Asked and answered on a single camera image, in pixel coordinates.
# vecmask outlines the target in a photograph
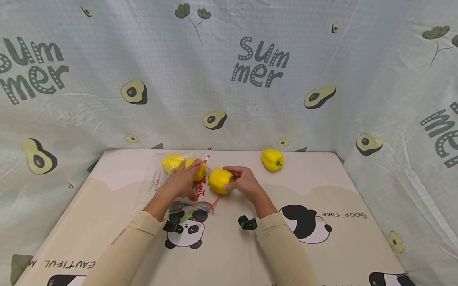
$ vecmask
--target yellow bell pepper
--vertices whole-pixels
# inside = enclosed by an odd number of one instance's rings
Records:
[[[261,161],[267,170],[275,172],[283,168],[284,160],[280,151],[275,149],[265,149],[261,153]]]
[[[186,160],[185,168],[188,168],[192,163],[194,163],[195,160],[195,158],[189,158],[188,160]],[[194,175],[193,179],[196,182],[202,180],[207,174],[207,167],[205,166],[205,163],[199,164],[197,168],[197,173]]]
[[[213,169],[208,176],[208,184],[218,194],[227,194],[229,191],[224,189],[224,185],[232,182],[232,173],[223,169]]]
[[[181,162],[183,162],[185,158],[182,155],[178,154],[168,154],[165,155],[162,160],[162,168],[164,169],[164,172],[167,172],[167,174],[170,175],[173,169],[177,170],[178,167],[181,165]]]

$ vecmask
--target forearm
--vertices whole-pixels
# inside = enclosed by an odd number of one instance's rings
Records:
[[[257,239],[281,286],[319,285],[304,246],[286,226],[280,213],[259,220]]]
[[[252,204],[255,207],[256,215],[259,219],[263,219],[264,217],[274,214],[277,211],[275,206],[272,204],[269,196],[262,190],[252,199]]]
[[[105,249],[82,286],[129,286],[162,226],[148,212],[139,213]]]

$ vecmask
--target fabric backdrop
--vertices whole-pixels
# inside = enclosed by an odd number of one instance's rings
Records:
[[[458,284],[458,1],[0,5],[0,285],[104,150],[153,147],[333,151],[409,276]]]

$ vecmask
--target pink panda mat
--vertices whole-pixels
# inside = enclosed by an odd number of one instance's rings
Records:
[[[80,286],[106,246],[164,182],[161,156],[189,152],[106,151],[16,285]],[[271,173],[260,151],[192,152],[197,158],[210,155],[207,172],[228,165],[252,169],[311,257],[320,285],[413,285],[333,153],[283,152],[284,168]],[[215,196],[203,185],[208,197],[202,199]],[[172,207],[184,210],[180,226],[196,231],[162,231],[132,285],[278,284],[255,231],[237,223],[242,215],[255,217],[237,190],[222,196],[214,212],[188,212],[192,206],[185,201]]]

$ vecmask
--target panda illustration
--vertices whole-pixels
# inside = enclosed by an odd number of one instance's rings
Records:
[[[48,280],[47,286],[81,286],[85,275],[54,275]]]
[[[302,243],[318,244],[325,241],[333,228],[324,219],[303,205],[286,205],[280,209],[286,225]]]
[[[194,210],[185,213],[180,211],[169,215],[169,220],[174,216],[177,216],[181,223],[177,226],[174,232],[167,233],[167,240],[165,241],[165,247],[168,249],[178,247],[190,247],[191,249],[198,249],[202,245],[202,236],[205,229],[204,221],[207,220],[207,212],[204,210]]]
[[[372,272],[369,275],[369,283],[371,286],[415,286],[415,283],[406,273],[388,274]]]

